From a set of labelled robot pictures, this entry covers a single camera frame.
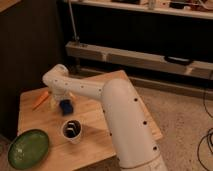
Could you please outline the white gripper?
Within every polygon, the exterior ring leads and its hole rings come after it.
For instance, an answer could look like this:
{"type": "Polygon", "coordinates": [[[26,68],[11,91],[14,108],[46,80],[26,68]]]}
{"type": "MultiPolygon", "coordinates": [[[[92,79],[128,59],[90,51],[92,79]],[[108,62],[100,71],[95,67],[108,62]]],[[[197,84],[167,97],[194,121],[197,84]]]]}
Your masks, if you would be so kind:
{"type": "Polygon", "coordinates": [[[52,110],[57,108],[57,102],[67,100],[69,98],[71,98],[72,101],[76,101],[76,96],[71,92],[68,93],[66,90],[52,88],[51,93],[53,97],[50,98],[50,108],[52,110]]]}

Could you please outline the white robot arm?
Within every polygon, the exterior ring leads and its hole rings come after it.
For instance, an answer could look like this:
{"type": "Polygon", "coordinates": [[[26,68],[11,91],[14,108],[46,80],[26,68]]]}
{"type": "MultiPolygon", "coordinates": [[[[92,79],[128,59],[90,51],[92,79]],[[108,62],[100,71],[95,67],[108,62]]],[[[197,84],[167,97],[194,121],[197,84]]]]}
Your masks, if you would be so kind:
{"type": "Polygon", "coordinates": [[[121,78],[105,83],[68,76],[57,64],[42,77],[56,101],[69,92],[99,100],[111,133],[121,171],[168,171],[142,108],[142,100],[130,81],[121,78]]]}

